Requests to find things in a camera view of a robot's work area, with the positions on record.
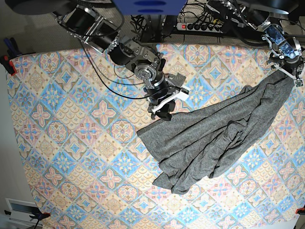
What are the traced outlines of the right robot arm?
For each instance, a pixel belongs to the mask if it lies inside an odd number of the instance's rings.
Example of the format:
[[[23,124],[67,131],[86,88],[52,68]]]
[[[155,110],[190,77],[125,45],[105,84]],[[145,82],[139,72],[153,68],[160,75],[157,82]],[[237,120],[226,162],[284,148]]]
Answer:
[[[145,86],[151,118],[171,121],[175,99],[188,98],[189,89],[163,73],[166,60],[151,46],[135,38],[120,35],[120,28],[102,16],[98,8],[113,7],[113,3],[93,3],[84,0],[66,0],[53,12],[57,23],[98,52],[107,52],[115,65],[124,66]]]

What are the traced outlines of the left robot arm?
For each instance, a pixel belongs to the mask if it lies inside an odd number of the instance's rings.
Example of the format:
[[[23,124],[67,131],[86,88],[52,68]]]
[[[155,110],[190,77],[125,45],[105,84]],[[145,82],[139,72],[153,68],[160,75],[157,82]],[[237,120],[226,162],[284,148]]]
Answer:
[[[304,86],[305,58],[297,38],[286,33],[280,19],[272,14],[288,15],[299,6],[297,0],[209,0],[206,7],[223,22],[222,32],[231,30],[243,43],[253,47],[267,46],[269,62],[294,80],[296,87]],[[262,42],[250,42],[238,25],[260,31]]]

